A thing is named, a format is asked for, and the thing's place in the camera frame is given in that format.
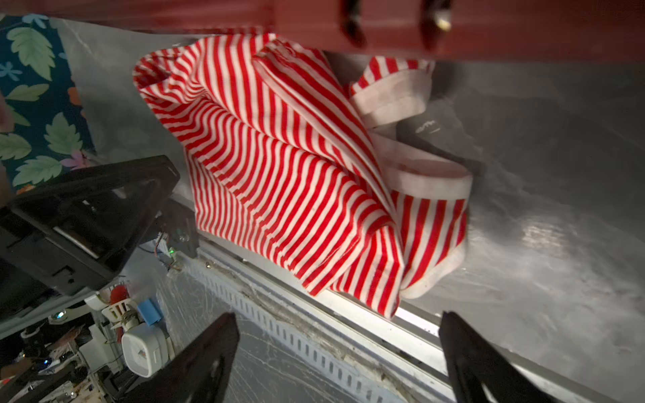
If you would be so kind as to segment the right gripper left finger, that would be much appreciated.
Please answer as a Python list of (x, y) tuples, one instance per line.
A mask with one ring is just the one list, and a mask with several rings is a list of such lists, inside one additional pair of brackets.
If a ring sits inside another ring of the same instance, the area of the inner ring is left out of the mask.
[(132, 403), (222, 402), (240, 342), (236, 316), (226, 312), (152, 380), (123, 399)]

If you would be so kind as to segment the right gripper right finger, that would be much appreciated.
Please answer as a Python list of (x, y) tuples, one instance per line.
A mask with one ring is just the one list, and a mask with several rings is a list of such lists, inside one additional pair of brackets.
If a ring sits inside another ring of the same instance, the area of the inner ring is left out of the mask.
[(455, 312), (444, 312), (439, 339), (458, 402), (552, 402)]

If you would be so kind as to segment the red white striped shirt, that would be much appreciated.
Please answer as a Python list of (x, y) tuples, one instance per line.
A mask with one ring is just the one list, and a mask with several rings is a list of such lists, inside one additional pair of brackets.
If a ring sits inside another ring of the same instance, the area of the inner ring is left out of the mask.
[(426, 109), (433, 69), (374, 56), (344, 86), (321, 50), (236, 34), (133, 78), (186, 152), (199, 229), (389, 318), (465, 258), (472, 174), (383, 131)]

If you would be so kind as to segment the red hard-shell suitcase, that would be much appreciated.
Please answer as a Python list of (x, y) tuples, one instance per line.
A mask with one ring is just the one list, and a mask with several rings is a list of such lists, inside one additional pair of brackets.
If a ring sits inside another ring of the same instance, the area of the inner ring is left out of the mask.
[(4, 1), (1, 10), (156, 34), (271, 32), (306, 47), (351, 54), (644, 58), (641, 1)]

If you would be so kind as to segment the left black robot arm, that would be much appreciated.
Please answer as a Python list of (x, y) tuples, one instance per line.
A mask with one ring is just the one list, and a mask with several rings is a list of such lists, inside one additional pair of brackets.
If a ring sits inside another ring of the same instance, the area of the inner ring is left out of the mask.
[(195, 258), (195, 213), (171, 199), (180, 174), (164, 155), (70, 171), (1, 209), (1, 318), (49, 292), (100, 290), (143, 243), (164, 238)]

